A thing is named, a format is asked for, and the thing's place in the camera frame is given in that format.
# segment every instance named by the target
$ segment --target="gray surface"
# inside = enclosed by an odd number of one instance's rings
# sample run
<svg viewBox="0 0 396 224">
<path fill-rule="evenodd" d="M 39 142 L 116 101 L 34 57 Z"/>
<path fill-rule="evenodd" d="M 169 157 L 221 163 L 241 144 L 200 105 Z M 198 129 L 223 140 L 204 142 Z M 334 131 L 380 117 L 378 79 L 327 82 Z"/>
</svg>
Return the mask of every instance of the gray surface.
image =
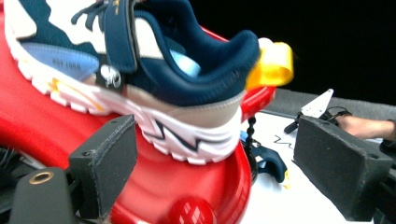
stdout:
<svg viewBox="0 0 396 224">
<path fill-rule="evenodd" d="M 289 91 L 278 88 L 276 97 L 271 104 L 264 108 L 266 111 L 275 112 L 295 118 L 297 113 L 301 111 L 301 107 L 308 104 L 318 95 L 303 93 L 297 91 Z M 330 106 L 345 107 L 353 115 L 367 119 L 396 119 L 396 106 L 383 105 L 365 101 L 343 99 L 333 97 L 330 100 Z"/>
</svg>

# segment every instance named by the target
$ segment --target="sneaker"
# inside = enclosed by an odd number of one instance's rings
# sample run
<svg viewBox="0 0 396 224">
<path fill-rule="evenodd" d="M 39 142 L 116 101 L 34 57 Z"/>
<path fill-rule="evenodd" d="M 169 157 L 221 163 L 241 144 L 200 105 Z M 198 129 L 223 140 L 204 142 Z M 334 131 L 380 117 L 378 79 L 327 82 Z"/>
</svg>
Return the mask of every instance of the sneaker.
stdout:
<svg viewBox="0 0 396 224">
<path fill-rule="evenodd" d="M 5 0 L 5 33 L 39 91 L 83 113 L 134 114 L 176 160 L 222 161 L 239 141 L 258 38 L 209 36 L 188 0 Z"/>
</svg>

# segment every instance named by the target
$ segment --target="light blue patch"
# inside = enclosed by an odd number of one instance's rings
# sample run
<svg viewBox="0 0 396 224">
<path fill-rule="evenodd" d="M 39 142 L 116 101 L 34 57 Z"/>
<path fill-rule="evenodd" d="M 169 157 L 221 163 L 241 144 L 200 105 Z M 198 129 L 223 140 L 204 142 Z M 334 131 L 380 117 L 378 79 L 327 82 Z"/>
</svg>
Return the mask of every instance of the light blue patch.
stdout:
<svg viewBox="0 0 396 224">
<path fill-rule="evenodd" d="M 171 50 L 171 54 L 181 71 L 186 73 L 189 77 L 198 77 L 198 74 L 201 72 L 201 67 L 198 63 L 174 50 Z"/>
<path fill-rule="evenodd" d="M 22 47 L 36 60 L 78 81 L 92 75 L 99 66 L 96 57 L 72 49 L 36 43 L 24 43 Z"/>
</svg>

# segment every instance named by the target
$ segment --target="red plastic surface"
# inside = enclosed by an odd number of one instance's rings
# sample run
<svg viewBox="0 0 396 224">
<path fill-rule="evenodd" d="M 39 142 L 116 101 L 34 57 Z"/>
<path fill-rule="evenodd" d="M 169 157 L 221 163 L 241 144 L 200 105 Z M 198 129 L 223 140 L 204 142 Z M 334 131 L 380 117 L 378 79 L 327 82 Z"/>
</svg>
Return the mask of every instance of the red plastic surface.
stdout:
<svg viewBox="0 0 396 224">
<path fill-rule="evenodd" d="M 118 115 L 81 114 L 39 93 L 9 53 L 3 11 L 0 29 L 0 145 L 21 150 L 46 166 L 65 169 L 68 155 Z M 275 88 L 248 92 L 242 105 L 244 119 L 269 104 L 274 93 Z M 251 178 L 241 144 L 227 160 L 197 166 L 157 151 L 144 140 L 138 126 L 136 141 L 137 164 L 112 209 L 113 223 L 167 222 L 177 219 L 178 211 L 180 217 L 187 217 L 188 213 L 182 214 L 186 207 L 204 211 L 201 217 L 209 216 L 212 209 L 213 219 L 199 219 L 206 220 L 201 223 L 234 223 L 244 214 Z"/>
</svg>

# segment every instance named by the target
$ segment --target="shoelace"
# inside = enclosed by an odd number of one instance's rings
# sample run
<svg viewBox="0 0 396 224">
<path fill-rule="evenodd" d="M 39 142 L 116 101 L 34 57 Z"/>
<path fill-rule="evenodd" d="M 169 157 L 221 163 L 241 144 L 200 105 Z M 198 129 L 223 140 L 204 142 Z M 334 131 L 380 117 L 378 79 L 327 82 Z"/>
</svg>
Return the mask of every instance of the shoelace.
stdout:
<svg viewBox="0 0 396 224">
<path fill-rule="evenodd" d="M 83 15 L 87 14 L 87 20 L 85 21 L 85 27 L 92 31 L 93 27 L 93 22 L 95 21 L 96 16 L 99 19 L 99 29 L 103 32 L 104 31 L 104 25 L 103 25 L 103 18 L 105 16 L 105 10 L 107 8 L 108 1 L 107 0 L 100 0 L 89 7 L 83 8 L 81 11 L 76 13 L 72 19 L 71 22 L 72 24 L 76 25 L 78 19 Z"/>
</svg>

